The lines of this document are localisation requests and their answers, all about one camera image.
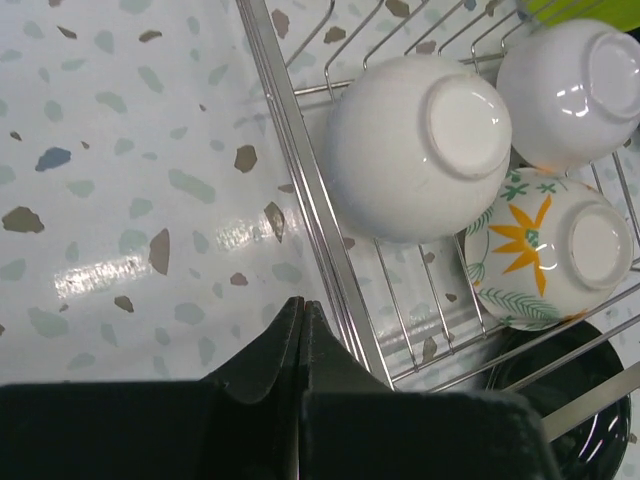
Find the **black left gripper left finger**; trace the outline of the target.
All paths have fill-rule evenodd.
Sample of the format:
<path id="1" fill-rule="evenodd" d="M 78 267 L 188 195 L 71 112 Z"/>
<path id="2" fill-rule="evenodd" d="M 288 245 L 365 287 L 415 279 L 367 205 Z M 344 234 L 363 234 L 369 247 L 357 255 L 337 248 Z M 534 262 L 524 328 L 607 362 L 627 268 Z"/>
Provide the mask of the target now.
<path id="1" fill-rule="evenodd" d="M 304 301 L 199 380 L 12 384 L 5 479 L 293 479 Z"/>

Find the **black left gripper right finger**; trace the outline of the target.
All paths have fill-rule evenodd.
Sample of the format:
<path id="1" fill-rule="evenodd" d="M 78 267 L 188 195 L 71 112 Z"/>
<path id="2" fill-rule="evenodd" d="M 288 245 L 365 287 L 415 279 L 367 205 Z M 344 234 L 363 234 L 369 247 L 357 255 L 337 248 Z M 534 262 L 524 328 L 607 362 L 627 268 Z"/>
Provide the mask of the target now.
<path id="1" fill-rule="evenodd" d="M 305 305 L 303 479 L 557 479 L 540 417 L 517 394 L 392 391 Z"/>

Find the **metal wire dish rack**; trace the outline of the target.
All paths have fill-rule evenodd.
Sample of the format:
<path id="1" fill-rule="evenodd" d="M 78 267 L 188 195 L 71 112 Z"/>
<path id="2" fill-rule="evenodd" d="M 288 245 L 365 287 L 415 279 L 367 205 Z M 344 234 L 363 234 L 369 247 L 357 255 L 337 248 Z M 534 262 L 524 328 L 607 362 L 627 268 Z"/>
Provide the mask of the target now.
<path id="1" fill-rule="evenodd" d="M 634 53 L 593 1 L 347 2 L 355 20 L 310 84 L 292 65 L 339 3 L 282 47 L 246 29 L 340 339 L 385 386 L 525 392 L 639 328 L 634 107 L 585 157 L 534 156 L 506 94 L 513 61 L 587 28 Z"/>

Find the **black plate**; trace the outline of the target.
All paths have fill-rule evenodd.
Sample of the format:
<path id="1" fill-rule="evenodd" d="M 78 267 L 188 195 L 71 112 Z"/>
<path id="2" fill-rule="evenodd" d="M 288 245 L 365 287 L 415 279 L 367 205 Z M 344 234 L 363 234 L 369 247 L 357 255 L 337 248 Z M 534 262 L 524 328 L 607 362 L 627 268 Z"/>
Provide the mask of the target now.
<path id="1" fill-rule="evenodd" d="M 503 389 L 600 335 L 587 322 L 557 334 L 494 367 L 486 387 Z M 606 341 L 523 387 L 523 395 L 545 417 L 623 370 Z M 565 479 L 607 480 L 615 477 L 625 455 L 631 428 L 631 399 L 626 396 L 551 443 Z"/>

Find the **white floral bowl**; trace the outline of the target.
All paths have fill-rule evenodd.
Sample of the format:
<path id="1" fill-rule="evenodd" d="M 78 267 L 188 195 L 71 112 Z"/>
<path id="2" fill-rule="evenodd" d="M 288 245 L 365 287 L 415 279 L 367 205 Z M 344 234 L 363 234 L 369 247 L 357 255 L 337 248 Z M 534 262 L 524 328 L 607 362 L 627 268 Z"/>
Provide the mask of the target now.
<path id="1" fill-rule="evenodd" d="M 475 296 L 501 324 L 541 331 L 584 317 L 634 259 L 624 217 L 596 189 L 534 168 L 511 170 L 464 234 Z"/>

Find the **white speckled bowl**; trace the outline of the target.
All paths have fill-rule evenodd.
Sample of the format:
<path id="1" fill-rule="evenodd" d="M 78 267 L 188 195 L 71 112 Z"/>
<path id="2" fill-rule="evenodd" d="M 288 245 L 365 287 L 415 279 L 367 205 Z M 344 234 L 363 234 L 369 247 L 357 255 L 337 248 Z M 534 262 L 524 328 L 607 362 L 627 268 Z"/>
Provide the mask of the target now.
<path id="1" fill-rule="evenodd" d="M 612 154 L 639 124 L 639 43 L 604 22 L 570 20 L 510 48 L 496 87 L 528 164 L 580 168 Z"/>

